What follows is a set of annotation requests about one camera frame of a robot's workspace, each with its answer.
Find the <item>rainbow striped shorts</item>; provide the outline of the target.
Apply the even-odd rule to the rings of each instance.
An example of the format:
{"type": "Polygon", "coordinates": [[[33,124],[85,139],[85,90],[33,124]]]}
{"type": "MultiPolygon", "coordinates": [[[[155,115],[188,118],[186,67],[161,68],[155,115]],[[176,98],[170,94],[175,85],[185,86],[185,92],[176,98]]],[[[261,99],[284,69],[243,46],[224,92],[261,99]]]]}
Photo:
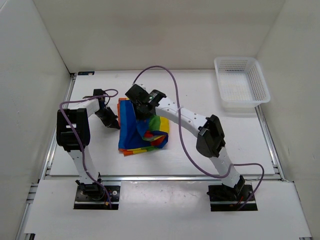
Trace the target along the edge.
{"type": "Polygon", "coordinates": [[[153,115],[137,120],[134,107],[127,98],[118,99],[117,111],[120,125],[118,150],[125,157],[165,147],[170,133],[167,118],[153,115]]]}

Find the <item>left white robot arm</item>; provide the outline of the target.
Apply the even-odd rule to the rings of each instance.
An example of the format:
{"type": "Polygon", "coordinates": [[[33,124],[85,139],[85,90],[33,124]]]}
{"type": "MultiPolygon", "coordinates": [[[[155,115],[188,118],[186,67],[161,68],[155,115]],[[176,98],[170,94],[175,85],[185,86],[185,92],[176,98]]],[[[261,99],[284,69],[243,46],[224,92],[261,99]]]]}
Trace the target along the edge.
{"type": "Polygon", "coordinates": [[[79,175],[76,183],[80,190],[95,201],[104,198],[110,202],[111,197],[89,151],[89,117],[95,115],[105,127],[119,130],[118,116],[109,107],[110,99],[117,94],[116,89],[94,89],[92,95],[81,100],[62,102],[57,111],[57,144],[72,158],[79,175]]]}

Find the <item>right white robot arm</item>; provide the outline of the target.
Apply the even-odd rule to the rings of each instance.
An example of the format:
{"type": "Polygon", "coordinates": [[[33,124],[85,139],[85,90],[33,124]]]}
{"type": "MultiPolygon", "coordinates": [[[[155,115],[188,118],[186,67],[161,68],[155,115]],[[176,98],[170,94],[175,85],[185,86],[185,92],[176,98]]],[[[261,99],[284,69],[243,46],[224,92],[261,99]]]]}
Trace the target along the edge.
{"type": "Polygon", "coordinates": [[[164,117],[176,123],[180,130],[186,129],[196,137],[196,150],[212,162],[218,173],[205,171],[193,159],[190,162],[206,176],[222,181],[220,199],[235,201],[242,195],[245,180],[228,156],[225,134],[216,115],[199,115],[183,108],[177,100],[171,100],[163,92],[156,89],[147,92],[138,84],[133,84],[125,95],[131,101],[138,120],[151,116],[164,117]]]}

